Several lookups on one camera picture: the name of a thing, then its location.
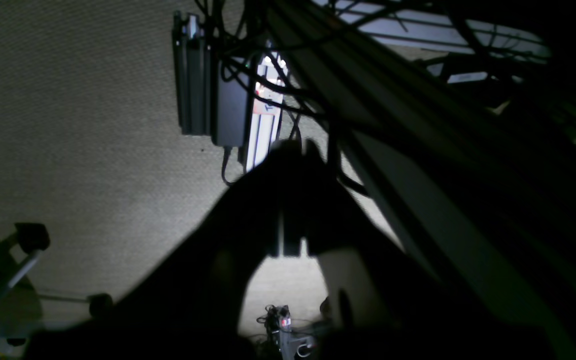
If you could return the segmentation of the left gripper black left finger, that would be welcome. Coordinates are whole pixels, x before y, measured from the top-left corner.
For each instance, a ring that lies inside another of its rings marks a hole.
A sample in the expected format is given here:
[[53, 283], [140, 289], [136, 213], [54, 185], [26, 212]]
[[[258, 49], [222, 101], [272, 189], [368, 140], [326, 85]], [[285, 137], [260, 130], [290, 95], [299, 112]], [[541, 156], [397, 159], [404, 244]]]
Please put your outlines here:
[[278, 234], [282, 177], [301, 146], [280, 142], [227, 189], [202, 223], [104, 315], [39, 332], [25, 360], [254, 360], [238, 333], [250, 278]]

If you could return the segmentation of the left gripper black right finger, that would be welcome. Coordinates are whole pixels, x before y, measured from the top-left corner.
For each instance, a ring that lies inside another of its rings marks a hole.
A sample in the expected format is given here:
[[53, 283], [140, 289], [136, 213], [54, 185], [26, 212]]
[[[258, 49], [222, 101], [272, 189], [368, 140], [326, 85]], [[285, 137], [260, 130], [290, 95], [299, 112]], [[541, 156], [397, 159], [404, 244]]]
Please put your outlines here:
[[497, 317], [434, 279], [375, 227], [323, 162], [301, 151], [308, 250], [326, 284], [331, 329], [320, 360], [564, 360], [569, 340], [549, 323]]

